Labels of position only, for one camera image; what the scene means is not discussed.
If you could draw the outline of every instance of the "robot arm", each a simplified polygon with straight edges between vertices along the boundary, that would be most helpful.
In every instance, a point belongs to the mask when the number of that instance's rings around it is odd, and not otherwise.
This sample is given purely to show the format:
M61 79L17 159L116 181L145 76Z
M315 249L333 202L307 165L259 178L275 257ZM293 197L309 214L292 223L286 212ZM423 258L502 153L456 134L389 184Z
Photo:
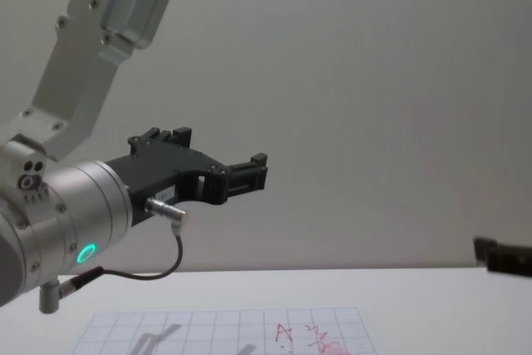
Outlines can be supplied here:
M118 66L152 41L169 0L70 0L32 105L4 130L61 160L92 132Z
M57 19L57 44L31 106L0 132L0 307L41 286L41 310L53 313L60 296L103 268L61 287L57 276L133 225L166 216L180 244L186 213L175 204L219 205L264 188L266 155L221 164L190 149L188 128L153 128L130 138L130 154L117 160L47 171L47 160L91 134L118 66L151 43L168 1L71 0Z

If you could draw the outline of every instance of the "grid line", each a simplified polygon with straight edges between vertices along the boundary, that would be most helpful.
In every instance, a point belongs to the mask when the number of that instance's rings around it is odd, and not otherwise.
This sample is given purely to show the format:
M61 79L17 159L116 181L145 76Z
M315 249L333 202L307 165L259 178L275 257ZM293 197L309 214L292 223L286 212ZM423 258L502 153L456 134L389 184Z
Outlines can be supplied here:
M293 338L292 338L292 330L290 329L290 315L288 315L288 309L286 309L286 321L287 321L287 325L288 325L288 331L290 332L290 353L293 353Z
M186 333L185 333L185 343L183 344L183 349L181 350L181 355L183 355L185 353L185 348L186 348L186 343L187 343L187 338L189 337L189 330L190 330L190 325L192 324L192 318L194 317L194 311L191 311L190 312L190 320L189 320L189 326L187 327L186 329Z
M113 331L113 328L115 328L116 324L118 323L118 318L120 316L116 315L116 319L115 319L115 322L113 323L113 325L111 326L111 328L109 329L109 333L107 334L107 337L106 337L106 340L104 341L103 345L101 346L100 348L100 352L99 353L102 353L103 352L103 348L105 347L105 345L107 344L108 340L109 340L109 337L111 336L111 332Z
M140 318L140 320L139 320L139 324L137 325L137 327L135 329L135 334L133 334L133 339L131 340L130 346L127 348L127 353L130 353L131 347L133 347L133 343L135 342L136 334L139 332L139 327L141 326L142 321L144 320L144 316L146 316L146 313L143 313L142 314L142 318Z
M242 311L239 311L239 332L236 337L236 350L240 351L240 319L242 318Z
M316 332L316 329L314 328L316 326L316 322L314 322L314 316L313 316L312 309L309 309L309 311L310 311L310 320L313 322L314 339L316 340L316 346L318 347L318 350L316 351L316 353L319 354L321 350L319 349L319 344L318 344L318 333Z
M373 353L375 353L375 355L378 355L377 349L375 348L375 344L373 343L372 338L370 337L369 333L367 332L366 324L364 323L364 319L362 319L362 315L360 314L358 309L357 309L357 314L358 314L358 317L360 318L360 322L362 323L362 327L364 328L364 331L366 332L367 339L372 344Z
M170 312L167 312L167 313L166 313L165 322L164 322L164 324L163 324L163 329L162 329L162 331L160 332L161 335L165 332L166 322L168 322L168 318L169 318L169 317L170 317ZM157 343L155 344L155 348L153 349L153 353L157 353L157 349L159 348L159 343L160 343L160 340L157 340Z
M213 344L214 344L214 332L216 331L216 319L218 318L218 312L214 312L214 323L213 323L213 333L210 336L210 349L209 349L209 355L213 352Z
M342 338L343 347L346 348L346 353L348 353L346 340L343 337L343 333L342 333L342 325L340 324L340 321L338 320L338 315L336 314L336 308L333 308L332 312L334 313L334 318L336 319L336 324L338 325L338 331L340 332L340 337Z
M263 310L264 353L266 353L266 311Z

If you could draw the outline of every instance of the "black cable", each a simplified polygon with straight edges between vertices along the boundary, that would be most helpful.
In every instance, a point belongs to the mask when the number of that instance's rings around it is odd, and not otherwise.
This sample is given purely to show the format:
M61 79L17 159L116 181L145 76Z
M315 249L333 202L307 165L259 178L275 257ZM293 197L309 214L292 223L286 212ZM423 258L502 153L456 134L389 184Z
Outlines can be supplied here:
M179 268L181 260L183 259L183 241L181 241L181 236L175 236L175 240L177 241L177 260L175 261L175 264L171 266L170 269L168 269L166 272L163 272L162 274L153 274L151 276L139 276L137 274L128 274L126 272L120 272L118 270L112 269L104 269L103 274L112 274L114 276L120 276L121 278L134 280L158 280L165 278L166 276L174 273L175 270Z

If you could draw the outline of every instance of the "grid paper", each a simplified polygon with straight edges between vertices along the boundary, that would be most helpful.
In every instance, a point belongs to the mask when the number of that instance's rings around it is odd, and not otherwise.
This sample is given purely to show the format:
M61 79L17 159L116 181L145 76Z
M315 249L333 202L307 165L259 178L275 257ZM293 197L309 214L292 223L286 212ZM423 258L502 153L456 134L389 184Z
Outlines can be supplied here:
M377 355L356 308L98 313L72 355Z

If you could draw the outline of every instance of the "black object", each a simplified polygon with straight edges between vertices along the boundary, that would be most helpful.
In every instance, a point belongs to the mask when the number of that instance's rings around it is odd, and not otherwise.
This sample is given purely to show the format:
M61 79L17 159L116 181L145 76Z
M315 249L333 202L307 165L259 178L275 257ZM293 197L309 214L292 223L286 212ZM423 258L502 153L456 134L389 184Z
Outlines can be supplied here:
M83 286L88 285L90 282L98 279L104 273L104 269L101 266L87 270L86 272L77 275L76 277L70 279L71 283L76 288L76 291L82 288Z
M499 244L496 240L475 238L475 256L489 272L532 278L532 248Z
M138 274L128 274L127 272L120 272L118 270L112 269L104 269L103 274L112 274L121 278L143 280L145 282L165 278L166 276L169 276L170 274L174 273L179 268L179 266L181 265L181 261L183 260L183 241L181 240L181 236L175 236L175 240L177 241L177 259L175 260L174 264L162 274L151 274L148 276L143 276Z
M128 186L133 225L152 216L145 211L150 197L163 196L159 200L169 205L191 200L220 205L231 196L264 189L265 154L243 164L224 165L190 149L191 136L192 130L186 127L172 132L152 128L128 140L129 155L107 163Z

